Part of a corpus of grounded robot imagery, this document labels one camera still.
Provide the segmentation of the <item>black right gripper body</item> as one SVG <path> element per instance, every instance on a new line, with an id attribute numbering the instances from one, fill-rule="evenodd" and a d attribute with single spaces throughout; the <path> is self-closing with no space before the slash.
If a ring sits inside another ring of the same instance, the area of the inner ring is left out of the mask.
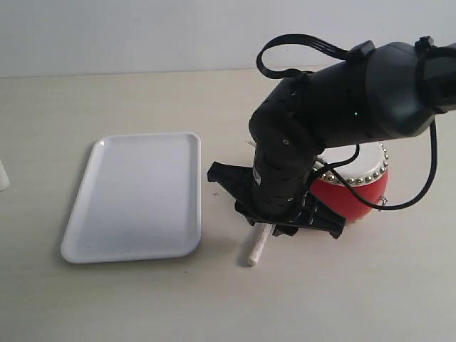
<path id="1" fill-rule="evenodd" d="M 321 228 L 321 201 L 303 185 L 238 185 L 233 198 L 250 225 L 272 224 L 275 235 Z"/>

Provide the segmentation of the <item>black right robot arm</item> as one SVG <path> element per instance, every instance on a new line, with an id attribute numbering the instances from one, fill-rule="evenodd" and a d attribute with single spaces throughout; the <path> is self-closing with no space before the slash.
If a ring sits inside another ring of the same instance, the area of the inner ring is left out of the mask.
<path id="1" fill-rule="evenodd" d="M 363 42 L 344 50 L 314 36 L 278 36 L 267 48 L 302 45 L 335 58 L 320 71 L 274 71 L 261 57 L 258 70 L 278 84 L 254 111 L 251 167 L 214 162 L 209 182 L 223 187 L 250 224 L 270 224 L 274 235 L 299 229 L 338 238 L 346 218 L 311 191 L 312 183 L 338 162 L 314 167 L 331 147 L 418 136 L 437 137 L 435 117 L 455 109 L 455 46 L 436 46 L 429 36 L 414 44 L 375 47 Z"/>

